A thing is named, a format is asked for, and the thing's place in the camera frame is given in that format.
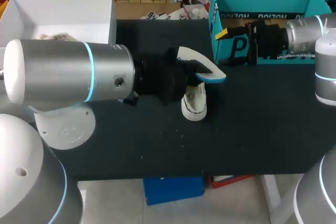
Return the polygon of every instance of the white floor tile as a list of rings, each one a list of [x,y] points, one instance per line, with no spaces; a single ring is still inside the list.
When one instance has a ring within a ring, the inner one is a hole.
[[[143,224],[269,224],[269,213],[258,177],[218,188],[201,197],[147,206]]]
[[[142,224],[142,179],[79,182],[86,191],[82,224]]]

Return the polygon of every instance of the blue led ring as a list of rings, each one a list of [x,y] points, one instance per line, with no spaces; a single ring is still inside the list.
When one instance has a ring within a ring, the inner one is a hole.
[[[323,77],[323,76],[319,76],[317,73],[315,73],[316,77],[322,79],[322,80],[326,80],[326,81],[336,81],[336,78],[327,78],[327,77]]]
[[[48,222],[48,224],[52,224],[53,221],[56,219],[56,217],[58,216],[59,212],[61,211],[61,208],[64,204],[64,201],[65,201],[65,196],[67,194],[67,189],[68,189],[68,178],[67,178],[67,173],[65,172],[65,169],[64,169],[64,166],[61,162],[59,162],[63,168],[63,172],[64,172],[64,179],[65,179],[65,185],[64,185],[64,192],[63,192],[63,197],[62,197],[62,200],[61,200],[61,203],[59,204],[59,207],[57,208],[54,216],[52,217],[52,219],[50,220],[50,222]]]
[[[93,94],[93,88],[94,88],[94,75],[95,75],[95,64],[93,62],[93,55],[92,55],[92,52],[91,52],[91,48],[90,46],[86,43],[86,42],[83,42],[83,44],[85,45],[87,51],[88,51],[88,54],[89,54],[89,59],[90,59],[90,64],[91,64],[91,82],[90,82],[90,89],[89,89],[89,94],[88,94],[88,97],[85,99],[84,102],[88,102],[90,101],[91,97],[92,97],[92,94]]]

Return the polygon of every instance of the white cardboard box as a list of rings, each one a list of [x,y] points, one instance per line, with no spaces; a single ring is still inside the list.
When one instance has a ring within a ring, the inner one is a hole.
[[[12,39],[68,33],[79,41],[115,44],[114,0],[10,0],[0,20],[0,69],[5,47]],[[0,113],[30,121],[28,110],[10,104],[0,81]]]

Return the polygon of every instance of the shoe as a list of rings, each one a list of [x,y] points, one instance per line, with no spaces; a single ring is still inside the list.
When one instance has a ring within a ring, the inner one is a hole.
[[[204,82],[196,87],[187,86],[181,108],[184,117],[190,121],[200,121],[205,117],[207,108]]]

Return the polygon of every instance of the black tabletop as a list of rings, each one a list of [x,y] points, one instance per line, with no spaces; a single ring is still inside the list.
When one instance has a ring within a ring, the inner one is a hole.
[[[180,44],[213,58],[207,20],[119,20],[117,43],[143,53]],[[56,155],[78,180],[289,174],[306,172],[336,143],[336,108],[316,100],[313,65],[223,70],[223,84],[206,86],[204,121],[151,97],[136,107],[94,102],[92,137]]]

